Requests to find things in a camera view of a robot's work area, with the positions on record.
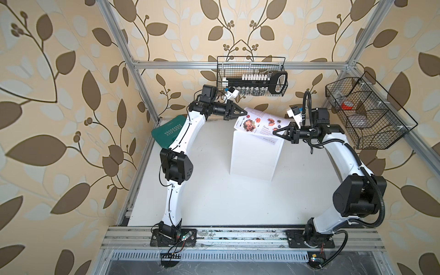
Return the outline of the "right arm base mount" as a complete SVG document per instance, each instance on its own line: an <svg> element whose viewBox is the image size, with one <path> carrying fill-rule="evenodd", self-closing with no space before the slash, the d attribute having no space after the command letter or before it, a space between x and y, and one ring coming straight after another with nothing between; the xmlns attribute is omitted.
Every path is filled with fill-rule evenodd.
<svg viewBox="0 0 440 275"><path fill-rule="evenodd" d="M288 239L290 248L335 248L332 234L321 234L316 231L314 219L310 218L305 225L304 230L292 229L286 230L285 234Z"/></svg>

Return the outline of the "printed paper restaurant menu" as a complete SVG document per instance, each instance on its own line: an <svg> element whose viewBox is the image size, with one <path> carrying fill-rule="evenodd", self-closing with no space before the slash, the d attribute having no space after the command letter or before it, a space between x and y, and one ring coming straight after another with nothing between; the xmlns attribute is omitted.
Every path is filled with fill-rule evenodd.
<svg viewBox="0 0 440 275"><path fill-rule="evenodd" d="M291 122L288 119L264 113L259 110L246 107L247 115L240 116L234 129L261 139L271 145L275 145L279 137L273 135L273 131L286 127Z"/></svg>

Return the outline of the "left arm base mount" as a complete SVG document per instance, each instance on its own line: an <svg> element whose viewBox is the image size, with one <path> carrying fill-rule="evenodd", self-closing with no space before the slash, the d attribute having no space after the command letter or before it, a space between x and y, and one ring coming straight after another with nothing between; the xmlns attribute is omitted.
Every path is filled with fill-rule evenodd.
<svg viewBox="0 0 440 275"><path fill-rule="evenodd" d="M185 243L185 247L192 248L196 245L197 233L197 229L153 229L150 246L165 248Z"/></svg>

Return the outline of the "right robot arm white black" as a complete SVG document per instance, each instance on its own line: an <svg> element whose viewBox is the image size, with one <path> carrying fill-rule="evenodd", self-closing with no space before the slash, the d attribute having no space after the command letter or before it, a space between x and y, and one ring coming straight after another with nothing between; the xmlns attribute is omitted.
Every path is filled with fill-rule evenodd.
<svg viewBox="0 0 440 275"><path fill-rule="evenodd" d="M330 123L327 109L300 110L290 108L287 114L294 121L275 130L273 134L292 144L305 141L311 150L324 149L330 156L341 184L332 195L333 204L323 214L311 218L301 234L294 234L298 242L315 247L329 242L344 225L356 223L377 228L385 220L384 194L387 182L376 176L361 161L349 144L344 130Z"/></svg>

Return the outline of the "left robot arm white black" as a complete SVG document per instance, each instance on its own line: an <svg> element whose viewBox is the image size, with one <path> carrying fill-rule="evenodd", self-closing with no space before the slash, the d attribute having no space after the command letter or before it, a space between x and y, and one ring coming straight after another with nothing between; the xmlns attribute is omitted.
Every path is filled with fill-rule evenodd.
<svg viewBox="0 0 440 275"><path fill-rule="evenodd" d="M203 86L201 94L188 106L187 118L180 133L169 148L160 152L161 168L167 180L167 199L158 232L174 241L179 240L181 234L181 193L194 171L189 152L200 129L210 115L221 116L223 120L229 121L248 114L234 102L240 94L238 89L226 88L224 102L217 101L218 93L215 86Z"/></svg>

